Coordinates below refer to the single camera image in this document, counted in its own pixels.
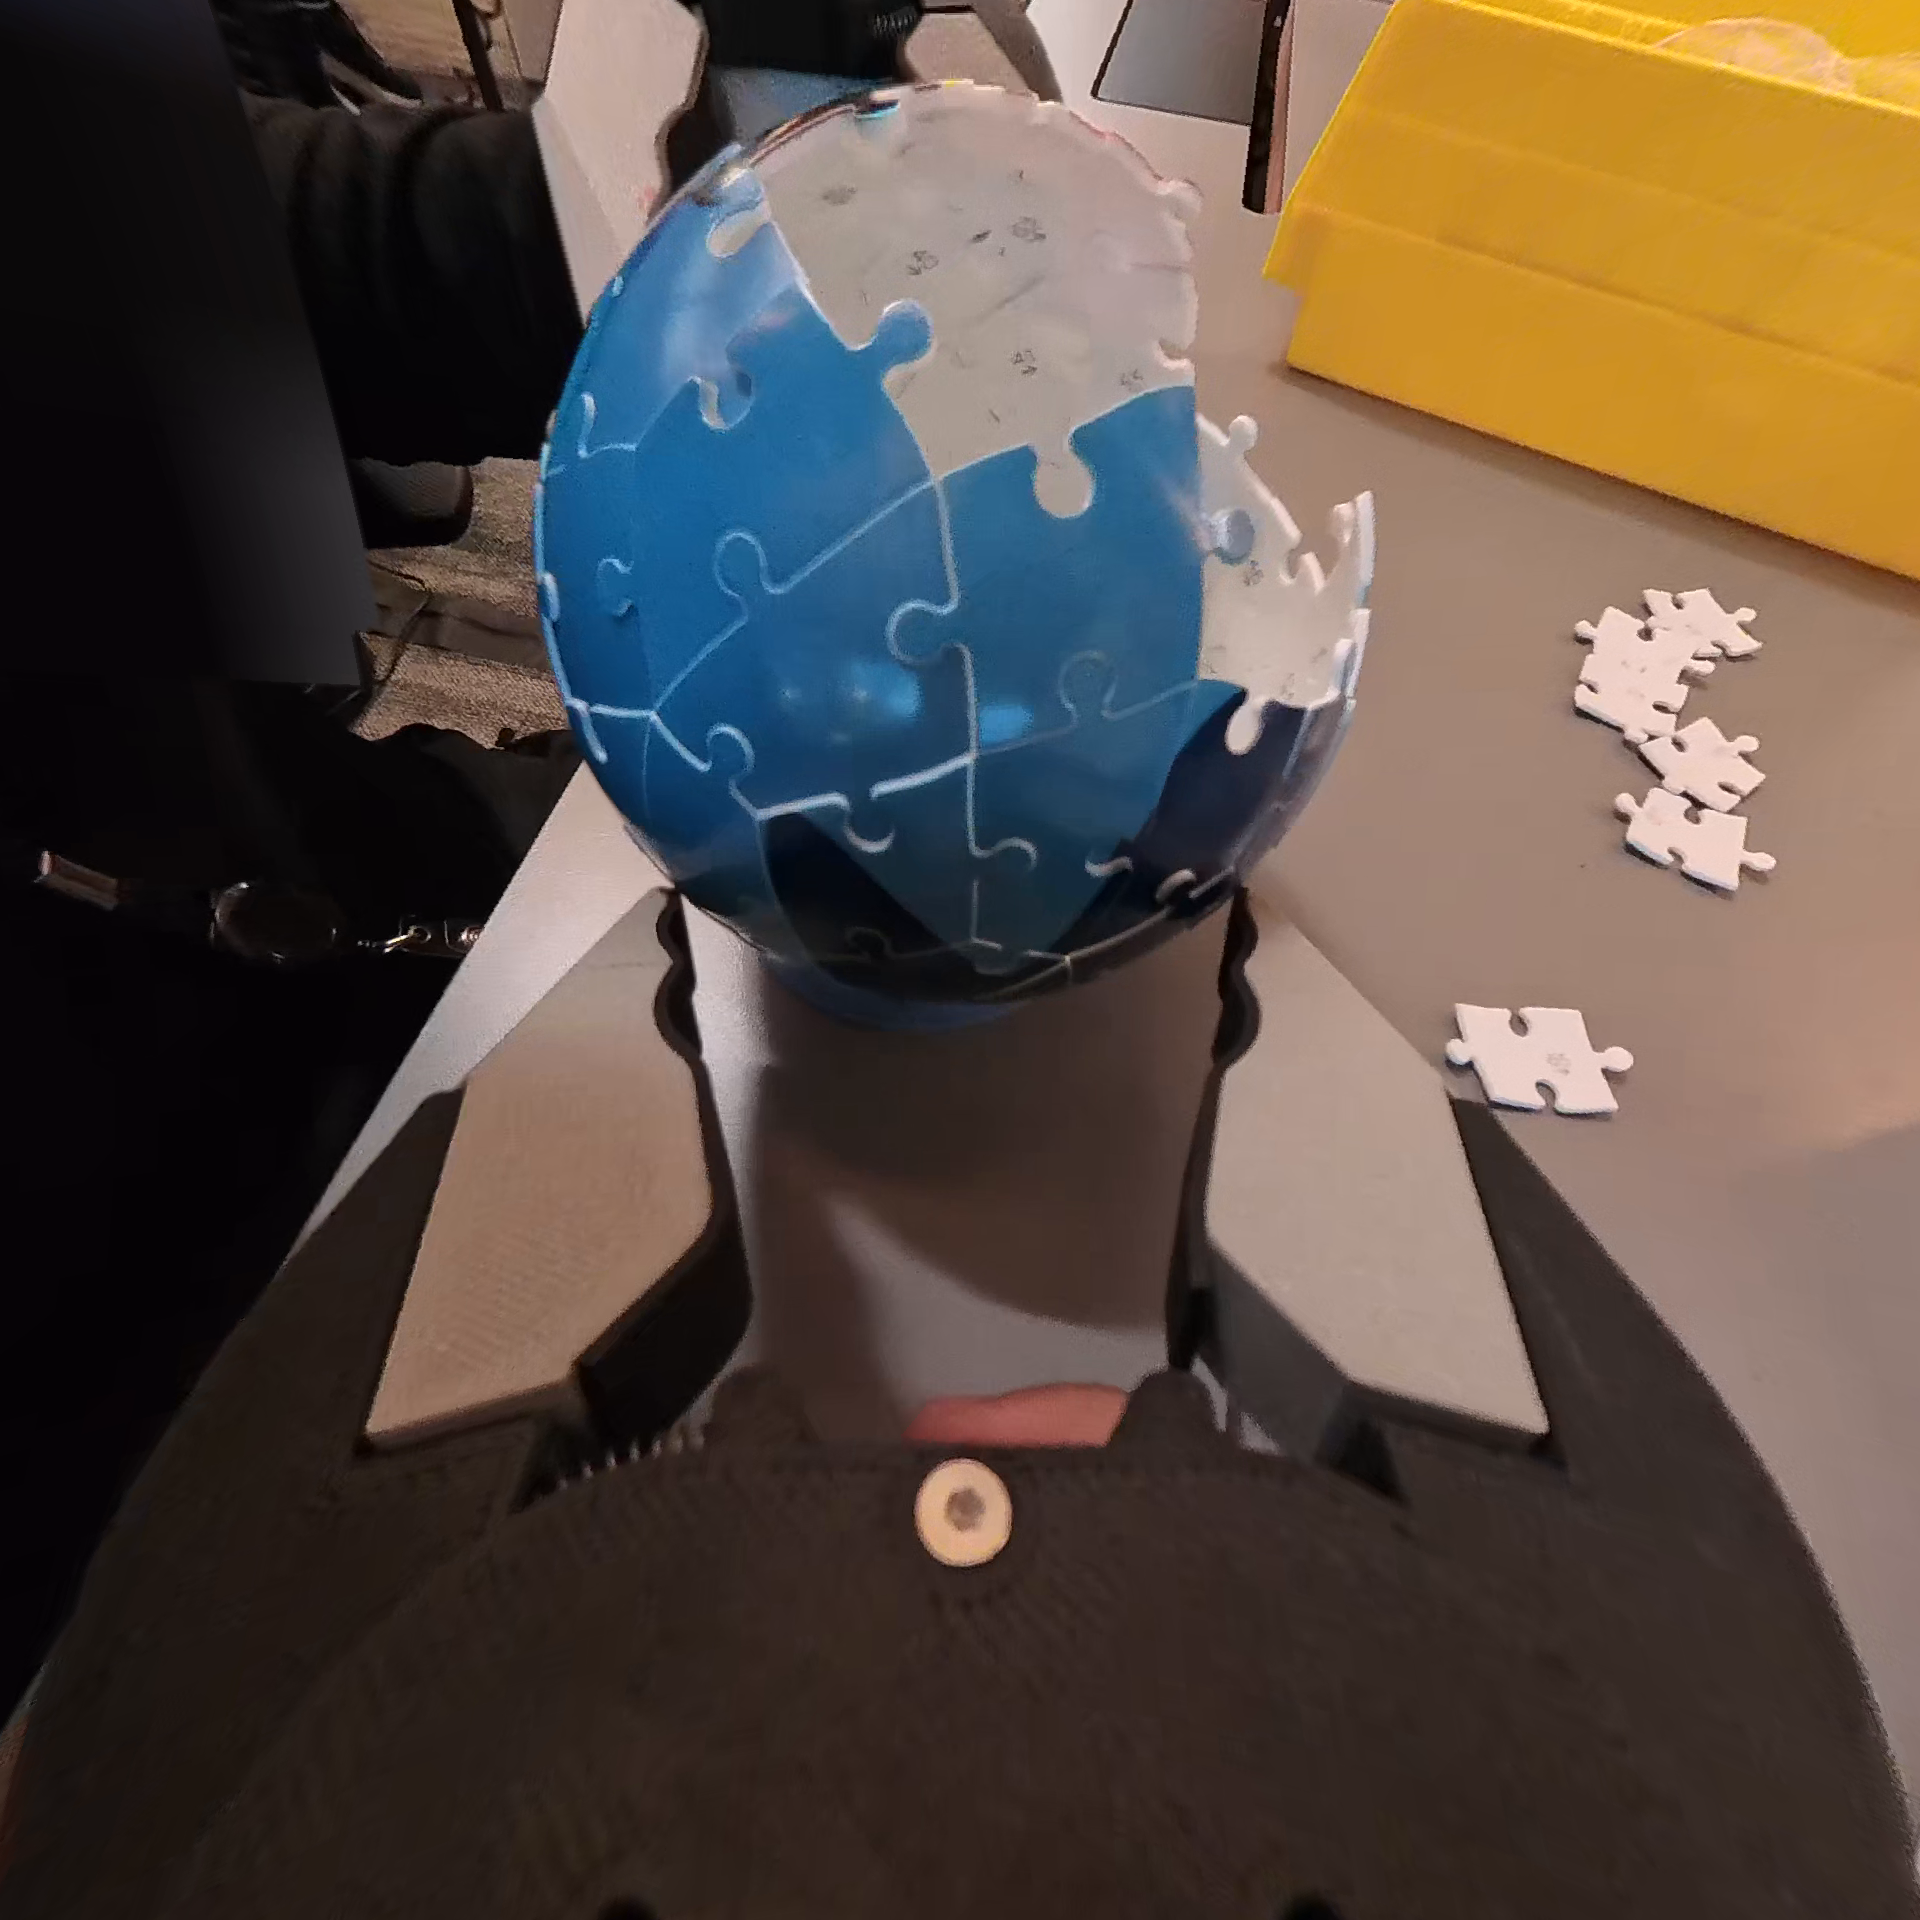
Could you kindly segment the person's right hand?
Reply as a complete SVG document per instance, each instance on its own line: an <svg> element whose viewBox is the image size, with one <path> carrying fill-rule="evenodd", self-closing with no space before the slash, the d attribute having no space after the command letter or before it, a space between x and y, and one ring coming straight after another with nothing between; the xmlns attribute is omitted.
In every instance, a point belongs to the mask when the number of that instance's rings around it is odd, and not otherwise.
<svg viewBox="0 0 1920 1920"><path fill-rule="evenodd" d="M946 1397L921 1404L906 1420L902 1439L949 1452L1100 1448L1113 1437L1127 1404L1127 1393L1087 1382Z"/></svg>

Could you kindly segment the black badge reel with clip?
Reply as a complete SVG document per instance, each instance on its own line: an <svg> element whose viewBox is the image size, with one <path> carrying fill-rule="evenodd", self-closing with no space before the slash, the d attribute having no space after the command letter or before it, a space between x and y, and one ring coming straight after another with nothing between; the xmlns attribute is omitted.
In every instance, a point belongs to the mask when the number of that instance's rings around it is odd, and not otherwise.
<svg viewBox="0 0 1920 1920"><path fill-rule="evenodd" d="M262 969L311 969L345 958L461 962L485 925L467 917L399 917L355 925L332 898L277 881L179 886L111 877L52 851L26 855L36 890Z"/></svg>

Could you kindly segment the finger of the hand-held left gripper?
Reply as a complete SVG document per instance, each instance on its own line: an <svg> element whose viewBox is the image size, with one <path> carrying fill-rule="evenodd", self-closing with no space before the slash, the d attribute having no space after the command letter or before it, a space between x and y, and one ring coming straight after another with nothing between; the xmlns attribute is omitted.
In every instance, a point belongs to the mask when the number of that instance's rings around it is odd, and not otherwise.
<svg viewBox="0 0 1920 1920"><path fill-rule="evenodd" d="M680 2L562 2L532 123L582 321L666 196L667 132L703 77L706 24Z"/></svg>
<svg viewBox="0 0 1920 1920"><path fill-rule="evenodd" d="M1034 98L1083 98L1085 91L1063 87L1028 2L978 2L978 23Z"/></svg>

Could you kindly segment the clear plastic bag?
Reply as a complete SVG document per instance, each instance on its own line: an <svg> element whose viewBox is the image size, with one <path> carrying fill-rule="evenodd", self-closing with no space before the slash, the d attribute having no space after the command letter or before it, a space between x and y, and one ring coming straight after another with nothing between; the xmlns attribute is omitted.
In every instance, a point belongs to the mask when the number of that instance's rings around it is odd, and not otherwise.
<svg viewBox="0 0 1920 1920"><path fill-rule="evenodd" d="M1847 57L1780 17L1715 17L1675 28L1659 50L1772 80L1917 113L1917 52Z"/></svg>

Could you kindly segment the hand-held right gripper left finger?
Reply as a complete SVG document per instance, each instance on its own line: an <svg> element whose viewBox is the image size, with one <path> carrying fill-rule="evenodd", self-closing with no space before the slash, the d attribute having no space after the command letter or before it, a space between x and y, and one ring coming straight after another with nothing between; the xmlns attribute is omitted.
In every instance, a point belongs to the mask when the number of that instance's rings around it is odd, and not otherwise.
<svg viewBox="0 0 1920 1920"><path fill-rule="evenodd" d="M723 1373L754 1286L693 986L655 888L467 1072L369 1445L522 1416L650 1445Z"/></svg>

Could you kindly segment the blue puzzle ball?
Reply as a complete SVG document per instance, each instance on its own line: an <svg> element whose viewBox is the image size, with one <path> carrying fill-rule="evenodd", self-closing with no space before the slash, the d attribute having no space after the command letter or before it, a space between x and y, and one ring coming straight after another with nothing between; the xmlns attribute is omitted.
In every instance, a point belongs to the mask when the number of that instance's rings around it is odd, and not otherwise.
<svg viewBox="0 0 1920 1920"><path fill-rule="evenodd" d="M1197 199L1059 104L843 98L728 149L589 308L535 493L587 770L845 1019L966 1025L1223 912L1358 699L1321 564L1195 404Z"/></svg>

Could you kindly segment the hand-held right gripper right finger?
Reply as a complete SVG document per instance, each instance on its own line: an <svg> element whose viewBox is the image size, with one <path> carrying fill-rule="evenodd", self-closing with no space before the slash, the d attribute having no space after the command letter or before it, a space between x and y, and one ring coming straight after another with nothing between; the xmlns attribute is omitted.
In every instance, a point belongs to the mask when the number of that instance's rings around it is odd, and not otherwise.
<svg viewBox="0 0 1920 1920"><path fill-rule="evenodd" d="M1215 990L1168 1355L1257 1452L1390 1425L1527 1452L1547 1410L1436 1068L1256 886Z"/></svg>

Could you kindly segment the yellow plastic bin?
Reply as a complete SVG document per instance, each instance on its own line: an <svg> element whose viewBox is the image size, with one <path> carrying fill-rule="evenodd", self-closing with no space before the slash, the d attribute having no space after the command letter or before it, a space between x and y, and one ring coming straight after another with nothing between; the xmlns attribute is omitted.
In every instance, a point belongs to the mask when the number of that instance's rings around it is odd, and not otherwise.
<svg viewBox="0 0 1920 1920"><path fill-rule="evenodd" d="M1736 5L1392 5L1277 218L1286 360L1917 574L1916 109L1673 43Z"/></svg>

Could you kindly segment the white puzzle piece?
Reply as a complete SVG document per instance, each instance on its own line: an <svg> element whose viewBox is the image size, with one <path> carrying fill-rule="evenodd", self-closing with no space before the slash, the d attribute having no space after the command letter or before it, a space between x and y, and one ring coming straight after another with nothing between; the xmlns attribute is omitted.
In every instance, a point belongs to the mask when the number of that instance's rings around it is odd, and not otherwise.
<svg viewBox="0 0 1920 1920"><path fill-rule="evenodd" d="M1580 1010L1457 1003L1451 1021L1445 1060L1473 1072L1489 1105L1570 1118L1618 1113L1613 1078L1632 1072L1633 1054L1619 1044L1597 1049Z"/></svg>

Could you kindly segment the cluster of white jigsaw parts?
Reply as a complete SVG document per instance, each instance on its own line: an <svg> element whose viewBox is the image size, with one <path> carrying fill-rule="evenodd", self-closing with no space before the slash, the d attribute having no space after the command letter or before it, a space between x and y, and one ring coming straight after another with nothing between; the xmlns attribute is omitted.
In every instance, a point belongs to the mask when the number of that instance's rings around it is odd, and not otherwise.
<svg viewBox="0 0 1920 1920"><path fill-rule="evenodd" d="M1720 898L1775 866L1750 843L1746 814L1765 783L1762 745L1688 704L1717 669L1762 650L1755 621L1710 589L1645 589L1638 613L1610 606L1573 626L1585 662L1571 709L1618 735L1645 777L1611 803L1624 851Z"/></svg>

